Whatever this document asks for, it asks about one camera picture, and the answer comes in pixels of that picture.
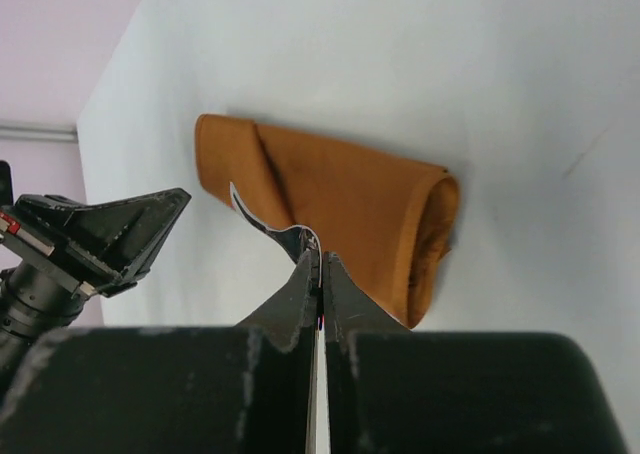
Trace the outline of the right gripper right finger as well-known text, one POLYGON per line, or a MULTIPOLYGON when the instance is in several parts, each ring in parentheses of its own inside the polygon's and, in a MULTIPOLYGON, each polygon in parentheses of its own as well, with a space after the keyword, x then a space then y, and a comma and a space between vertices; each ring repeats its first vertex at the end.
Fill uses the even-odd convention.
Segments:
POLYGON ((589 358, 541 332, 414 332, 323 262, 335 453, 623 453, 589 358))

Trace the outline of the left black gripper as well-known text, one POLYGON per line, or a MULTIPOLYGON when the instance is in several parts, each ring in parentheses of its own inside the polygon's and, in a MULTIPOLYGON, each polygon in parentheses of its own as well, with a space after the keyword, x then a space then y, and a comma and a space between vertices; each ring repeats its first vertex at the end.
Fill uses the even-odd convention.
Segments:
POLYGON ((2 161, 1 240, 21 263, 1 272, 1 357, 18 359, 42 334, 70 325, 89 298, 135 287, 155 261, 148 245, 190 200, 173 188, 91 206, 54 195, 14 201, 2 161))

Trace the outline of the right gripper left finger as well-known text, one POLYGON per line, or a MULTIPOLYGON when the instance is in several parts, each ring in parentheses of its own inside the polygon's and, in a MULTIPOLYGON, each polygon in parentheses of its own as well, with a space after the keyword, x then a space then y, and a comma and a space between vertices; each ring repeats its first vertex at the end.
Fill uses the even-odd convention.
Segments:
POLYGON ((233 327, 58 329, 1 408, 5 453, 311 453, 315 259, 233 327))

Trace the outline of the orange cloth napkin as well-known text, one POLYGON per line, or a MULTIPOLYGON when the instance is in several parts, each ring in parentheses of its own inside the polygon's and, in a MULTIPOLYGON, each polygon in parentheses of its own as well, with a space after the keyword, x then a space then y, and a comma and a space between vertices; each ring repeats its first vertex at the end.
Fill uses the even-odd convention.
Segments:
POLYGON ((408 328, 428 311, 460 204, 443 166, 335 138, 201 115, 195 159, 202 187, 278 229, 303 224, 355 284, 408 328))

